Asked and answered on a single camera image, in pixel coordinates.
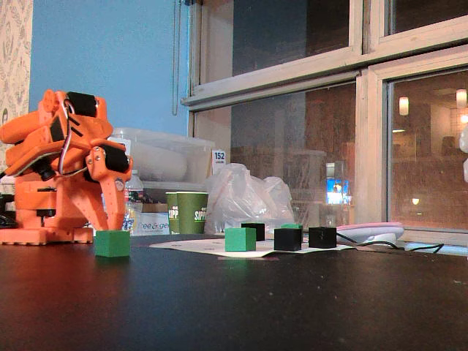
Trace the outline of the orange gripper black motor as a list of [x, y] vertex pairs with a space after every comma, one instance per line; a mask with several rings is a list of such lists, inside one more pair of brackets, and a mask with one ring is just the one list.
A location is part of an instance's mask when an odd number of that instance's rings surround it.
[[[81, 228], [89, 222], [96, 230], [120, 230], [125, 214], [124, 180], [130, 179], [132, 161], [119, 146], [102, 144], [91, 149], [86, 167], [85, 178], [82, 174], [60, 177], [60, 228]], [[102, 180], [101, 186], [86, 179]]]

